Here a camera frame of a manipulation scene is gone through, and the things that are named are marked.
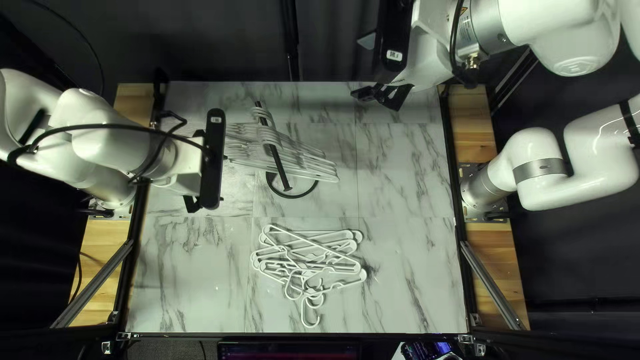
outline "black curtain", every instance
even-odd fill
[[[495,139],[501,148],[516,131],[545,127],[568,159],[569,122],[638,93],[640,61],[623,37],[611,61],[585,76],[557,76],[537,64],[493,116]],[[508,203],[532,329],[640,336],[640,183],[546,211],[526,211],[516,195]]]

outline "black cable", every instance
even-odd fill
[[[307,196],[309,195],[310,192],[314,191],[314,189],[316,188],[316,186],[318,185],[318,180],[314,181],[314,184],[311,185],[311,187],[309,188],[309,190],[303,192],[303,193],[299,193],[297,195],[289,195],[288,193],[283,193],[280,192],[280,190],[276,189],[275,186],[273,186],[273,180],[275,180],[276,175],[275,173],[272,172],[265,172],[264,173],[265,178],[267,179],[267,185],[269,186],[269,189],[271,189],[272,192],[275,192],[276,195],[278,195],[279,197],[283,197],[285,199],[299,199],[301,197]]]
[[[79,213],[86,213],[89,215],[97,215],[99,217],[104,217],[104,218],[112,218],[113,217],[113,210],[110,209],[105,209],[105,210],[100,210],[100,209],[76,209],[77,212]]]
[[[460,77],[462,71],[458,66],[458,62],[456,61],[456,41],[458,39],[458,23],[460,22],[460,12],[462,11],[462,4],[465,0],[458,0],[456,3],[456,9],[453,13],[453,20],[451,22],[451,36],[449,37],[449,63],[451,65],[451,73],[453,76],[465,84],[464,80]]]
[[[498,213],[485,213],[484,221],[493,220],[496,218],[509,218],[509,213],[506,211],[498,212]]]
[[[91,129],[122,129],[122,130],[131,130],[131,131],[141,131],[143,133],[150,133],[150,134],[158,134],[158,135],[165,135],[169,138],[172,138],[174,140],[178,140],[181,142],[184,142],[186,144],[189,144],[193,147],[196,147],[198,149],[200,149],[200,151],[202,151],[202,153],[205,155],[206,158],[209,157],[209,150],[200,145],[199,143],[193,142],[187,138],[184,138],[183,136],[179,136],[176,134],[169,134],[166,133],[162,130],[156,130],[156,129],[151,129],[149,127],[141,127],[141,126],[134,126],[134,125],[121,125],[121,124],[87,124],[87,125],[72,125],[72,126],[63,126],[63,127],[57,127],[56,129],[51,129],[45,133],[42,133],[40,136],[38,136],[37,138],[35,138],[35,140],[33,140],[33,143],[24,146],[24,147],[19,147],[18,149],[13,150],[12,152],[9,153],[9,155],[7,155],[7,162],[11,163],[11,164],[16,164],[16,161],[18,159],[18,157],[22,154],[24,154],[25,152],[31,153],[31,154],[35,154],[36,150],[38,149],[38,144],[48,138],[49,136],[55,135],[55,134],[59,134],[59,133],[65,133],[67,131],[73,131],[73,130],[91,130]]]
[[[100,261],[100,260],[98,260],[98,259],[94,258],[93,256],[91,256],[91,255],[89,255],[89,254],[87,254],[87,253],[80,252],[80,255],[82,255],[82,256],[84,256],[84,257],[86,257],[87,259],[89,259],[89,260],[93,261],[94,263],[96,263],[96,264],[98,264],[98,265],[104,265],[104,263],[103,263],[102,261]]]
[[[93,54],[93,58],[95,59],[95,63],[98,65],[98,70],[100,71],[100,93],[99,93],[99,95],[102,96],[102,94],[104,93],[104,70],[102,69],[102,63],[100,62],[100,59],[98,58],[98,54],[95,52],[95,49],[93,48],[93,46],[89,42],[89,39],[87,39],[86,36],[84,34],[82,34],[82,31],[80,31],[80,29],[78,29],[69,20],[67,20],[66,17],[60,15],[58,12],[56,12],[52,8],[49,8],[47,5],[39,3],[38,1],[35,1],[35,0],[25,0],[25,1],[27,3],[33,4],[33,5],[39,7],[41,9],[43,9],[43,10],[46,10],[46,11],[50,12],[55,17],[57,17],[59,20],[62,20],[65,24],[69,25],[70,28],[72,28],[78,35],[80,35],[80,37],[82,38],[83,42],[89,47],[89,50],[91,51],[91,53]]]
[[[176,118],[178,121],[180,121],[180,124],[177,124],[176,126],[173,126],[171,129],[169,129],[169,131],[166,132],[164,138],[162,139],[162,141],[160,141],[160,144],[158,144],[158,147],[157,147],[156,151],[154,152],[153,156],[147,162],[147,165],[145,165],[145,167],[143,167],[142,170],[140,170],[136,175],[134,175],[132,178],[129,179],[129,183],[130,184],[133,183],[137,178],[142,176],[144,173],[146,173],[151,166],[153,166],[153,164],[156,162],[156,159],[158,159],[158,156],[160,156],[160,152],[162,152],[164,144],[169,139],[169,135],[173,134],[176,130],[180,129],[181,127],[183,127],[183,126],[185,126],[187,124],[187,119],[185,119],[183,117],[180,117],[180,116],[174,114],[173,112],[170,112],[170,113],[172,114],[172,116],[174,118]]]
[[[84,344],[82,346],[82,349],[80,349],[80,354],[78,354],[77,360],[82,360],[83,356],[84,356],[84,351],[86,350],[86,344]]]
[[[74,291],[73,296],[71,296],[71,300],[69,300],[69,304],[78,295],[78,292],[80,291],[80,284],[82,284],[82,265],[80,264],[80,254],[78,254],[78,285],[76,285],[76,290]]]
[[[207,360],[207,353],[204,351],[204,345],[202,344],[202,341],[198,341],[200,343],[200,347],[202,348],[202,356],[204,357],[204,360]]]

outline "marble tile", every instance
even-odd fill
[[[451,218],[361,218],[360,230],[370,269],[358,313],[365,331],[467,331]]]
[[[280,131],[325,152],[336,162],[338,183],[320,181],[317,188],[300,199],[285,199],[269,189],[263,172],[257,172],[253,215],[255,217],[357,217],[355,126],[288,123]],[[311,180],[292,177],[294,190],[303,192]]]
[[[189,214],[182,195],[169,189],[151,186],[147,204],[148,217],[185,216],[185,217],[250,217],[253,214],[253,189],[255,188],[255,170],[223,162],[222,188],[223,201],[215,210],[200,209]]]
[[[356,126],[361,217],[453,217],[442,123]]]
[[[371,83],[349,83],[356,90]],[[356,102],[355,120],[358,124],[439,124],[442,121],[436,87],[411,91],[399,111],[388,109],[376,101]]]
[[[358,229],[357,218],[254,218],[252,249],[259,249],[258,235],[268,224],[290,230]],[[249,267],[246,300],[246,332],[362,332],[359,286],[336,290],[326,296],[317,312],[320,324],[308,329],[300,322],[300,302],[284,297],[283,286]]]
[[[251,218],[148,218],[128,331],[242,332]]]
[[[360,229],[354,255],[369,273],[361,286],[327,295],[320,324],[300,322],[300,303],[250,268],[246,332],[466,332],[452,220],[446,218],[254,218],[252,250],[266,224],[288,229]]]

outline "gray veining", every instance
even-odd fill
[[[364,85],[170,84],[165,108],[189,120],[182,135],[203,127],[215,107],[228,122],[251,122],[249,109],[260,100],[279,131],[336,162],[340,182],[284,199],[263,172],[226,161],[220,208],[195,214],[186,213],[178,194],[152,188],[129,331],[467,331],[436,90],[410,94],[394,112],[349,95]],[[296,190],[312,183],[292,182]],[[364,233],[357,254],[369,278],[327,296],[314,329],[302,326],[300,304],[286,299],[282,286],[248,264],[268,223]]]

